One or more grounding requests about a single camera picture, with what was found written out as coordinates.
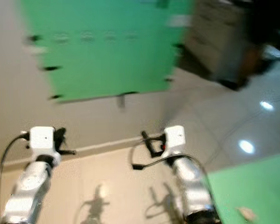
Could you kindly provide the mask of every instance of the wall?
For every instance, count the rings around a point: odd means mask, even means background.
[[[51,91],[46,74],[23,45],[24,28],[14,0],[0,0],[0,157],[7,143],[33,126],[68,128],[69,147],[85,147],[139,135],[145,129],[158,132],[165,117],[166,93],[126,97],[126,108],[117,98],[58,104],[48,100]],[[24,142],[17,142],[8,160],[29,157]]]

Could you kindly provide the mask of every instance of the tile floor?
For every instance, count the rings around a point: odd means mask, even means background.
[[[266,101],[272,110],[261,107]],[[232,92],[183,70],[175,70],[168,92],[165,125],[183,125],[186,152],[206,164],[208,171],[280,153],[280,62],[248,88]],[[249,141],[254,153],[238,145]],[[177,193],[166,166],[144,171],[128,165],[130,149],[65,161],[55,171],[39,224],[174,224],[170,195]],[[148,162],[144,147],[135,162]],[[3,178],[2,204],[20,172]]]

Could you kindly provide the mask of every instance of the green mat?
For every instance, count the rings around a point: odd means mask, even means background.
[[[172,15],[189,14],[192,0],[20,0],[52,95],[59,100],[162,91],[172,73],[183,28]]]
[[[210,174],[224,224],[247,223],[236,210],[252,209],[255,224],[280,224],[280,155]]]

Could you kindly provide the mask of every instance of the green panel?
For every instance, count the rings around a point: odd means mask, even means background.
[[[247,223],[236,210],[247,207],[254,224],[280,224],[280,155],[210,175],[224,224]]]
[[[188,1],[21,0],[32,35],[47,47],[40,66],[59,100],[162,91],[176,60],[181,28],[166,22],[186,14]]]

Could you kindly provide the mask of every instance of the baseboard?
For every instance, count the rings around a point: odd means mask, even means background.
[[[132,147],[136,142],[140,141],[141,137],[123,139],[118,141],[111,141],[103,144],[80,147],[73,150],[77,150],[76,155],[67,155],[62,157],[62,161],[74,160],[79,159],[86,156],[97,155],[101,153],[112,152],[118,149]],[[22,160],[15,160],[15,161],[8,161],[4,163],[4,172],[14,171],[23,169],[27,163],[31,162],[30,158],[22,159]]]

